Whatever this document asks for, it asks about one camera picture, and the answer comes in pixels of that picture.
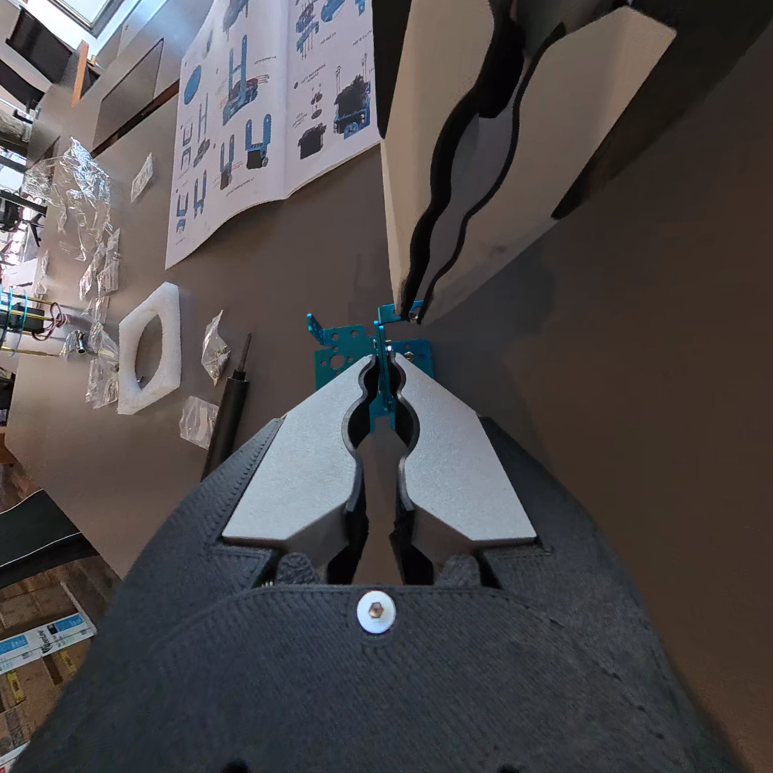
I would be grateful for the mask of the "open instruction booklet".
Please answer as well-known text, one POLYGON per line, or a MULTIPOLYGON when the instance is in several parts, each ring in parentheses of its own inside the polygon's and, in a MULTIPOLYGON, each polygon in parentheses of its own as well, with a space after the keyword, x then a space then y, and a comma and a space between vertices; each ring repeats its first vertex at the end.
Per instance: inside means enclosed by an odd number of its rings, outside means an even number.
POLYGON ((213 2, 179 86, 166 268, 378 143, 372 2, 213 2))

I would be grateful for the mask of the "clear bag of screws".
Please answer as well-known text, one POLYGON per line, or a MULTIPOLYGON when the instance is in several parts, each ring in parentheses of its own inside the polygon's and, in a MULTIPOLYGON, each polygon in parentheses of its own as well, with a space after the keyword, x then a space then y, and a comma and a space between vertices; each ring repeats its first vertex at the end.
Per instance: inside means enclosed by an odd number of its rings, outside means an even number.
POLYGON ((230 355, 230 347, 219 333, 219 323, 222 316, 223 309, 206 326, 200 360, 214 386, 218 384, 230 355))
POLYGON ((196 396, 189 396, 179 420, 179 437, 208 450, 217 423, 219 407, 196 396))

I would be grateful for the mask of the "black electric screwdriver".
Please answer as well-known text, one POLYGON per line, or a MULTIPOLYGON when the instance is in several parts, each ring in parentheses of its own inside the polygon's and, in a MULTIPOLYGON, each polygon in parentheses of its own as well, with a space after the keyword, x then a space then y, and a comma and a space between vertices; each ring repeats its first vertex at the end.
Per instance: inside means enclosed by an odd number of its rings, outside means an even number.
POLYGON ((252 337, 252 333, 247 334, 240 360, 232 374, 227 377, 200 481, 207 478, 234 452, 237 430, 249 388, 246 359, 252 337))

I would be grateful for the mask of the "crumpled clear plastic wrap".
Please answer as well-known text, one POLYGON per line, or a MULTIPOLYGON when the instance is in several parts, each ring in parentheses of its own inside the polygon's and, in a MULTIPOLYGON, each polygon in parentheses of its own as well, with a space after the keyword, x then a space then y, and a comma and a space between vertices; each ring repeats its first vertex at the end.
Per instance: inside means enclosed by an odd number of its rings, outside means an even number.
POLYGON ((67 225, 75 229, 76 260, 86 262, 105 252, 113 232, 111 181, 76 138, 69 138, 59 155, 27 169, 21 190, 26 198, 43 201, 53 214, 57 234, 63 235, 67 225))

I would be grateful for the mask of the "adjacent wood-edged desk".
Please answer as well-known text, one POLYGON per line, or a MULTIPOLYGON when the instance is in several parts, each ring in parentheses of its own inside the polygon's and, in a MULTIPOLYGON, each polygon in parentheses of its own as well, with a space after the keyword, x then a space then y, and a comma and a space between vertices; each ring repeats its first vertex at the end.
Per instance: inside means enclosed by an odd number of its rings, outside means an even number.
POLYGON ((179 87, 179 46, 172 42, 170 35, 153 35, 147 40, 136 41, 101 72, 95 84, 78 102, 72 101, 72 89, 63 84, 52 86, 48 90, 33 123, 27 153, 28 167, 41 159, 60 154, 71 137, 76 138, 92 152, 97 116, 103 98, 160 38, 164 39, 164 47, 153 100, 107 140, 95 156, 98 157, 169 102, 177 94, 179 87))

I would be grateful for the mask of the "blue metal bracket assembly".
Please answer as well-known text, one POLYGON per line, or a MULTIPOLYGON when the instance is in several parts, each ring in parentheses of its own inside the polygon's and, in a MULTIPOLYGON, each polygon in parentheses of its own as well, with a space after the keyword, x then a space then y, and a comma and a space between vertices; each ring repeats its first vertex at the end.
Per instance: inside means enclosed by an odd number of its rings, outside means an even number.
POLYGON ((370 431, 376 431, 376 421, 389 418, 391 428, 395 427, 394 398, 391 391, 388 356, 400 353, 409 362, 430 378, 435 378, 431 344, 427 339, 406 339, 393 341, 387 334, 389 324, 402 322, 394 304, 379 307, 370 335, 362 324, 341 327, 323 327, 314 314, 306 317, 308 331, 319 343, 314 353, 315 387, 322 389, 340 373, 348 370, 356 361, 367 355, 374 355, 380 366, 378 393, 370 405, 370 431))

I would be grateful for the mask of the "stack of cardboard boxes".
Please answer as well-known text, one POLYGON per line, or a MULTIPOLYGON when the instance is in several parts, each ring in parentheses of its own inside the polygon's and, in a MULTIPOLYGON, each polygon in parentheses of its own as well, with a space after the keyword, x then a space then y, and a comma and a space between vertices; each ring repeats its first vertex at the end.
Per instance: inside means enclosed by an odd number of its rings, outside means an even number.
POLYGON ((77 563, 2 589, 1 771, 11 771, 80 669, 101 597, 77 563))

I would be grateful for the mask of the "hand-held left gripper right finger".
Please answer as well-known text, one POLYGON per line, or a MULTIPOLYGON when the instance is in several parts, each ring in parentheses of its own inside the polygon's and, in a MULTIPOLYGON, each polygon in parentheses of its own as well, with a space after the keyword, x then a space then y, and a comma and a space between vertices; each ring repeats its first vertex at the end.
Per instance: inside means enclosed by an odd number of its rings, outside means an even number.
POLYGON ((431 585, 455 556, 537 545, 478 413, 401 353, 390 353, 389 377, 405 445, 390 536, 403 582, 431 585))

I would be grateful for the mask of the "cluster of small clear bags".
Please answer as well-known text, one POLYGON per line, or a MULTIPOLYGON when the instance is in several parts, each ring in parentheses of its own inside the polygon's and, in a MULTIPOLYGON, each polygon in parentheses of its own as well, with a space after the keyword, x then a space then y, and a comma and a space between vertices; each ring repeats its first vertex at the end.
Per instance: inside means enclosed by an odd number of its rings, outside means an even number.
MULTIPOLYGON (((75 229, 67 225, 63 235, 57 234, 53 214, 48 213, 47 208, 46 213, 53 218, 53 237, 60 239, 63 254, 76 260, 73 254, 79 244, 75 229)), ((119 392, 119 345, 107 329, 108 310, 112 297, 118 292, 121 271, 120 229, 113 223, 112 212, 111 225, 113 232, 105 252, 86 262, 76 260, 83 263, 77 295, 78 301, 85 303, 83 316, 89 324, 89 329, 84 331, 88 336, 85 355, 90 359, 85 401, 94 409, 116 403, 119 392)), ((65 339, 64 356, 74 354, 71 336, 69 333, 65 339)))

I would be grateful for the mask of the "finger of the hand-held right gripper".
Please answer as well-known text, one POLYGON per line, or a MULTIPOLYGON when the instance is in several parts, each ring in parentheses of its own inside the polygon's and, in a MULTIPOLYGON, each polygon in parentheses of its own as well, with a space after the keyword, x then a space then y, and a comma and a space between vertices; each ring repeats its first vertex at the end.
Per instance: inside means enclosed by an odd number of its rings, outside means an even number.
POLYGON ((463 134, 474 118, 495 117, 520 78, 516 4, 380 3, 380 153, 398 318, 419 298, 463 134))
POLYGON ((423 322, 450 312, 556 224, 561 200, 676 37, 628 5, 570 33, 555 29, 517 90, 508 167, 463 218, 423 322))

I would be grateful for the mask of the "dark flat pad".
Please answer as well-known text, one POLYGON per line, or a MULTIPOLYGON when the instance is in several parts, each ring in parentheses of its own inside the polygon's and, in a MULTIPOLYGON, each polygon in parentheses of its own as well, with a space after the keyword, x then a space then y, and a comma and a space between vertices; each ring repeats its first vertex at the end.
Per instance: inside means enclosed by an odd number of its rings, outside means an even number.
POLYGON ((164 43, 160 38, 103 98, 93 138, 93 155, 153 100, 164 43))

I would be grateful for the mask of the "grey desk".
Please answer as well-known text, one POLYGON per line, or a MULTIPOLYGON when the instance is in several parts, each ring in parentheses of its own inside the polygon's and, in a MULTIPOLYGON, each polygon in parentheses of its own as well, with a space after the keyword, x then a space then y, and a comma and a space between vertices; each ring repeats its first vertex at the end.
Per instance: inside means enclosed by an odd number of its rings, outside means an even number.
MULTIPOLYGON (((86 357, 22 356, 7 443, 118 575, 198 483, 179 437, 219 310, 253 334, 239 443, 314 390, 305 324, 392 301, 380 152, 247 210, 165 269, 176 99, 100 158, 120 321, 179 286, 182 385, 131 416, 85 401, 86 357)), ((771 771, 771 23, 590 200, 428 325, 439 381, 587 508, 670 658, 745 768, 771 771)))

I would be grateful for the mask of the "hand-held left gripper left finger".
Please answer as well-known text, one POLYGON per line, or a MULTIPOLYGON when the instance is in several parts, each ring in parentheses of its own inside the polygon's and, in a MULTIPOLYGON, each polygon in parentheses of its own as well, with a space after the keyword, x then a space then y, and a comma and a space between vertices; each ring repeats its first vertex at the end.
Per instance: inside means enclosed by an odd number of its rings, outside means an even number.
POLYGON ((349 585, 369 533, 358 448, 380 365, 366 355, 282 418, 225 526, 228 544, 301 553, 349 585))

